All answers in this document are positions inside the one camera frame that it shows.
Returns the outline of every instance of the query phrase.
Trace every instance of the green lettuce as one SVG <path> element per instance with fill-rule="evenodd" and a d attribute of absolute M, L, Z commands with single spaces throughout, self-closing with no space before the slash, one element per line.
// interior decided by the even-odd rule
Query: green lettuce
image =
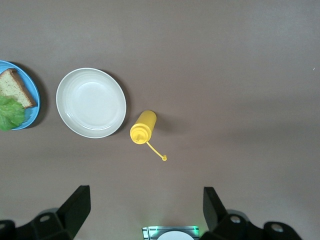
<path fill-rule="evenodd" d="M 25 120 L 25 108 L 15 99 L 0 95 L 0 130 L 8 131 Z"/>

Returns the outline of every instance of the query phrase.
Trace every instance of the sandwich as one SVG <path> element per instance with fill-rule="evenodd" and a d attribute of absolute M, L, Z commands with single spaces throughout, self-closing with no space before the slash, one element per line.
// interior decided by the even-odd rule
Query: sandwich
<path fill-rule="evenodd" d="M 25 109 L 37 105 L 15 68 L 8 68 L 0 74 L 0 95 L 15 99 Z"/>

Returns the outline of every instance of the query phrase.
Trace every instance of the squeeze bottle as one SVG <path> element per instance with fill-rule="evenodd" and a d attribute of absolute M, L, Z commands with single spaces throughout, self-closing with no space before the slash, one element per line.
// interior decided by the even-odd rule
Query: squeeze bottle
<path fill-rule="evenodd" d="M 135 124 L 131 127 L 130 137 L 136 144 L 147 144 L 163 161 L 167 160 L 166 155 L 161 155 L 151 144 L 152 132 L 155 128 L 157 116 L 153 111 L 146 110 L 141 113 Z"/>

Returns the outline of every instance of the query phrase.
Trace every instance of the empty plate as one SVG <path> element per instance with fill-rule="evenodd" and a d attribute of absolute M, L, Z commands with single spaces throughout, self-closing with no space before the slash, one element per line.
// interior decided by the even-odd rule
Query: empty plate
<path fill-rule="evenodd" d="M 162 234 L 157 240 L 194 240 L 190 235 L 182 231 L 168 231 Z"/>
<path fill-rule="evenodd" d="M 68 73 L 57 88 L 56 106 L 72 131 L 93 139 L 117 131 L 127 110 L 119 84 L 94 68 L 79 68 Z"/>

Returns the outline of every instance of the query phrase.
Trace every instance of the green light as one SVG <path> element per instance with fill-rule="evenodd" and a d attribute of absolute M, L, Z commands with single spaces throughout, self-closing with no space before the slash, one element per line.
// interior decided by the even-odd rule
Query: green light
<path fill-rule="evenodd" d="M 159 227 L 158 226 L 151 226 L 148 228 L 149 228 L 150 237 L 156 237 L 159 232 Z"/>
<path fill-rule="evenodd" d="M 193 233 L 194 233 L 197 237 L 199 237 L 199 227 L 193 226 Z"/>

